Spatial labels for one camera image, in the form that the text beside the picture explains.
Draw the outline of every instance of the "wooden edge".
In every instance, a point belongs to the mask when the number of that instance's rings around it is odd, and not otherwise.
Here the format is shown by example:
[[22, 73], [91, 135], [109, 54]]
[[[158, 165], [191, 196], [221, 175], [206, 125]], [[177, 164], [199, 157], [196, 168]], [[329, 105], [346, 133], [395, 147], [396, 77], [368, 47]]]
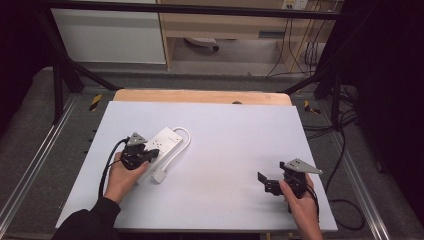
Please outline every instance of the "wooden edge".
[[189, 102], [189, 103], [234, 103], [252, 105], [291, 106], [290, 97], [282, 93], [194, 91], [194, 90], [118, 90], [113, 101], [132, 102]]

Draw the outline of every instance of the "person's left hand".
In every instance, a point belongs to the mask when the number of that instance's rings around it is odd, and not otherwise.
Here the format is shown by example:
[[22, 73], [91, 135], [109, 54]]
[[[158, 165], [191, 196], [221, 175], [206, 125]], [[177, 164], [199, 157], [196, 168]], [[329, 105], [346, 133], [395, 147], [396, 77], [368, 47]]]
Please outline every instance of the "person's left hand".
[[104, 194], [105, 198], [121, 203], [125, 195], [131, 190], [138, 178], [147, 170], [149, 162], [144, 162], [134, 170], [128, 170], [124, 167], [121, 159], [121, 152], [115, 154], [114, 164], [109, 171], [109, 180]]

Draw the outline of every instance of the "black sleeve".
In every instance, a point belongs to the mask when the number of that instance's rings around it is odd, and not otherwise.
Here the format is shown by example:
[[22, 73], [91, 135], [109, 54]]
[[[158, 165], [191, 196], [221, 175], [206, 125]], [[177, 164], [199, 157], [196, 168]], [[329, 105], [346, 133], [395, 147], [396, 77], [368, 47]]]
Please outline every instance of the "black sleeve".
[[99, 198], [91, 211], [80, 210], [71, 214], [57, 229], [52, 240], [66, 239], [119, 239], [113, 228], [121, 208], [108, 198]]

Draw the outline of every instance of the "white cable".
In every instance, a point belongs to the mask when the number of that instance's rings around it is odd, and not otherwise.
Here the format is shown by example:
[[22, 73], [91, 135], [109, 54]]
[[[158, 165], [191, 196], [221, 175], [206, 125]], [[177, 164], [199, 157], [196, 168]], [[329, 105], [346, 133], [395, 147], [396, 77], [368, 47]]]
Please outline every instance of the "white cable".
[[188, 136], [188, 140], [187, 140], [187, 144], [186, 145], [184, 145], [184, 147], [183, 148], [181, 148], [180, 149], [180, 151], [178, 151], [176, 154], [174, 154], [174, 156], [172, 156], [171, 157], [171, 159], [169, 159], [169, 161], [165, 164], [165, 166], [163, 166], [163, 168], [162, 169], [160, 169], [159, 171], [158, 170], [155, 170], [155, 173], [153, 174], [153, 179], [155, 179], [156, 180], [156, 182], [158, 182], [158, 183], [161, 183], [162, 181], [163, 181], [163, 179], [165, 179], [165, 177], [166, 177], [166, 172], [165, 172], [165, 170], [166, 170], [166, 168], [168, 167], [168, 165], [169, 165], [169, 163], [171, 163], [172, 162], [172, 160], [174, 160], [174, 158], [178, 155], [178, 154], [180, 154], [184, 149], [186, 149], [187, 148], [187, 146], [190, 144], [190, 142], [191, 142], [191, 135], [190, 135], [190, 133], [187, 131], [187, 129], [185, 129], [185, 128], [182, 128], [182, 127], [176, 127], [176, 128], [174, 128], [174, 129], [172, 129], [172, 131], [177, 131], [177, 130], [182, 130], [182, 131], [184, 131], [184, 132], [186, 132], [186, 134], [187, 134], [187, 136]]

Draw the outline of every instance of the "hand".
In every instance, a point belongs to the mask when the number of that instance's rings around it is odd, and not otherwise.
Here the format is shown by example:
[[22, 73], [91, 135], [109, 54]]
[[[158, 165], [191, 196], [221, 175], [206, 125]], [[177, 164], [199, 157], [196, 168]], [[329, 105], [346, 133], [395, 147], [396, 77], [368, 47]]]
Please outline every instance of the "hand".
[[134, 170], [124, 167], [121, 159], [121, 152], [115, 154], [114, 164], [109, 171], [109, 180], [104, 197], [120, 204], [125, 195], [131, 190], [137, 179], [147, 170], [149, 162], [144, 162]]
[[[306, 182], [314, 188], [314, 183], [308, 174], [306, 174]], [[318, 225], [317, 209], [312, 196], [306, 192], [301, 199], [298, 199], [284, 180], [280, 181], [280, 188], [290, 205], [294, 221], [302, 239], [323, 239]]]

